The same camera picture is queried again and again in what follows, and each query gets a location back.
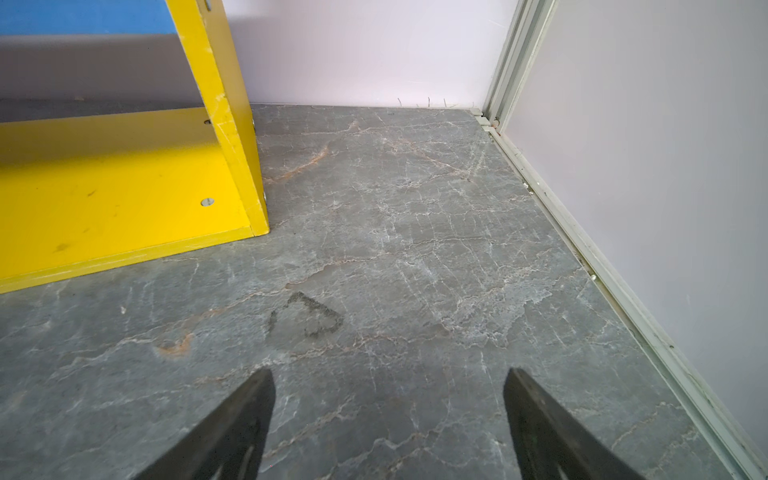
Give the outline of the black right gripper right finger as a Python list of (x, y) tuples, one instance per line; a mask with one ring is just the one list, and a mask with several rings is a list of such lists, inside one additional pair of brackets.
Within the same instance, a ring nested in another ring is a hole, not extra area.
[(504, 405), (524, 479), (639, 479), (524, 369), (508, 371)]

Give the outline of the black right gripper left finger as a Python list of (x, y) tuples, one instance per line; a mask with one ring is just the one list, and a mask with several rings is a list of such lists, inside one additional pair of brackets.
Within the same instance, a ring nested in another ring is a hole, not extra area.
[(255, 371), (139, 479), (255, 479), (276, 401), (273, 373)]

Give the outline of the yellow wooden bookshelf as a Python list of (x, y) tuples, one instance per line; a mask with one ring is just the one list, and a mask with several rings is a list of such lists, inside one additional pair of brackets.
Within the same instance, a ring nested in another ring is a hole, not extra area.
[(168, 8), (201, 106), (2, 124), (3, 292), (269, 232), (224, 5)]

